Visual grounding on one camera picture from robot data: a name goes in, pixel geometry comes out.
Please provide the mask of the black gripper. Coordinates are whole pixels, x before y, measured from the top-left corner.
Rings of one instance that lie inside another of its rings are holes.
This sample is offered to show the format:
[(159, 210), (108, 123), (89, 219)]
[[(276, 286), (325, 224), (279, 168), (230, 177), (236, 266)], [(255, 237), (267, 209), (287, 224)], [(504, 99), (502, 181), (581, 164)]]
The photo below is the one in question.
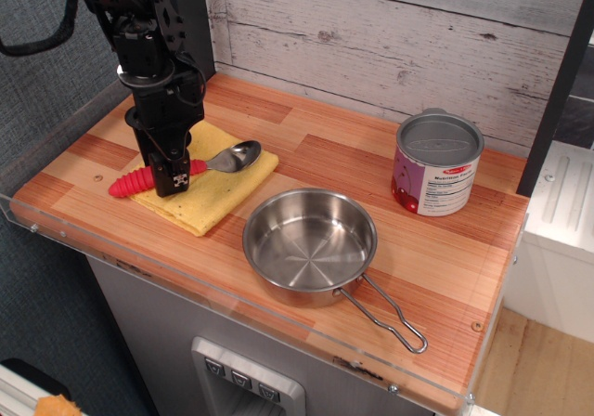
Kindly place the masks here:
[(150, 77), (123, 67), (117, 73), (132, 90), (134, 107), (125, 114), (125, 121), (134, 130), (144, 165), (150, 167), (156, 194), (165, 198), (187, 191), (190, 130), (204, 117), (200, 69), (182, 53), (167, 58), (163, 69)]

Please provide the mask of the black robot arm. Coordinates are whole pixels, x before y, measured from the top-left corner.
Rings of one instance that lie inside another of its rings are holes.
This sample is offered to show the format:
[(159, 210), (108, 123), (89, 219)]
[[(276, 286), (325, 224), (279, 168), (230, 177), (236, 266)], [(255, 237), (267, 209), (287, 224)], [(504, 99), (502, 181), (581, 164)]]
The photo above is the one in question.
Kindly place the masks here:
[(171, 0), (66, 0), (64, 16), (46, 39), (2, 45), (2, 54), (25, 57), (62, 45), (74, 31), (84, 1), (119, 60), (118, 77), (133, 92), (125, 115), (160, 197), (187, 191), (191, 128), (204, 117), (206, 78), (185, 50), (184, 20)]

